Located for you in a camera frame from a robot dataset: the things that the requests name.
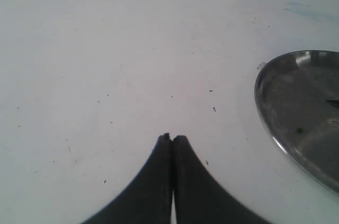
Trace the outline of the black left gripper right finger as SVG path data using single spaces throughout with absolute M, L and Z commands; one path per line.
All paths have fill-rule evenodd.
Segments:
M 209 174 L 186 136 L 173 139 L 172 163 L 177 223 L 268 223 Z

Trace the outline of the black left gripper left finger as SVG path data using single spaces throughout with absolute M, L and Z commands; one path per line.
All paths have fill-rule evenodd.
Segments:
M 170 223 L 172 212 L 172 141 L 158 137 L 142 169 L 129 185 L 85 223 Z

